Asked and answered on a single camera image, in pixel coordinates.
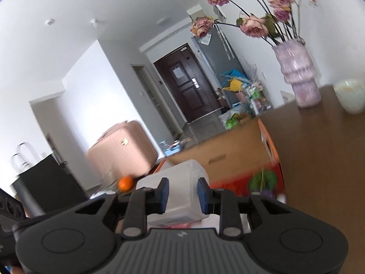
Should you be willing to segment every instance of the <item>smoke detector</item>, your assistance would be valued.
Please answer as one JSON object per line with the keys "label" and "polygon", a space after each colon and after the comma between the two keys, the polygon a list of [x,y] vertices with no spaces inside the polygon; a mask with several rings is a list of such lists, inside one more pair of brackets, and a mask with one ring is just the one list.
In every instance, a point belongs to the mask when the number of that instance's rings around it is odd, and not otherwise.
{"label": "smoke detector", "polygon": [[94,28],[98,28],[99,24],[96,18],[93,18],[90,23],[93,25]]}
{"label": "smoke detector", "polygon": [[46,21],[46,25],[50,26],[54,24],[54,19],[50,19],[48,21]]}

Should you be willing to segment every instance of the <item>cardboard box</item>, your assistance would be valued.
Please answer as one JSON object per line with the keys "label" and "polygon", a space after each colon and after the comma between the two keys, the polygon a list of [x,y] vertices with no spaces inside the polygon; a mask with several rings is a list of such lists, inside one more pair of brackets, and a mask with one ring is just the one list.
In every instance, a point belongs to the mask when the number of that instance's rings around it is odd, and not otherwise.
{"label": "cardboard box", "polygon": [[238,123],[242,125],[242,124],[245,124],[246,122],[252,120],[252,116],[247,113],[241,113],[238,116],[237,120],[238,120]]}
{"label": "cardboard box", "polygon": [[[259,119],[247,121],[242,126],[167,158],[174,165],[191,159],[205,168],[211,188],[227,188],[238,195],[247,196],[249,180],[265,169],[273,170],[277,175],[275,192],[285,190],[279,157]],[[165,161],[161,162],[156,172]]]}

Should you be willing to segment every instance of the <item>pink ceramic vase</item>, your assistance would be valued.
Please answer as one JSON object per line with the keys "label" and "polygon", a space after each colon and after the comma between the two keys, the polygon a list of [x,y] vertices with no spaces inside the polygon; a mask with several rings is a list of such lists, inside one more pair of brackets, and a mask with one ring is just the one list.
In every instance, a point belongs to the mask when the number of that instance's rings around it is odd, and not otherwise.
{"label": "pink ceramic vase", "polygon": [[282,68],[284,81],[291,84],[300,108],[315,106],[321,102],[321,95],[314,76],[317,70],[300,39],[285,41],[273,50]]}

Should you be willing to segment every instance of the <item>grey refrigerator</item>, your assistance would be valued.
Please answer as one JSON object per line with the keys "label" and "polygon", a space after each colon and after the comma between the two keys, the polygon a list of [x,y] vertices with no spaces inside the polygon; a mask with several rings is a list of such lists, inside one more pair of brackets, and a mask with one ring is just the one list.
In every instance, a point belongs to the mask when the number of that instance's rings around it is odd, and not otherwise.
{"label": "grey refrigerator", "polygon": [[[211,72],[216,76],[220,85],[223,86],[227,78],[221,76],[221,74],[233,69],[243,74],[245,72],[218,25],[214,25],[209,33],[211,34],[209,45],[200,43],[200,39],[197,37],[193,38],[193,42]],[[239,102],[234,93],[224,92],[224,95],[230,107],[232,104]]]}

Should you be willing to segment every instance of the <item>dark brown door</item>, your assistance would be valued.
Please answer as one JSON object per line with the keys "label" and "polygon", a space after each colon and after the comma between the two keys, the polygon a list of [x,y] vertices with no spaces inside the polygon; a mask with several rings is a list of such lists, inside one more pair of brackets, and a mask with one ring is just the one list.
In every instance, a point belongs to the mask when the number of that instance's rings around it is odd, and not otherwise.
{"label": "dark brown door", "polygon": [[187,45],[154,64],[188,122],[220,108],[213,88]]}

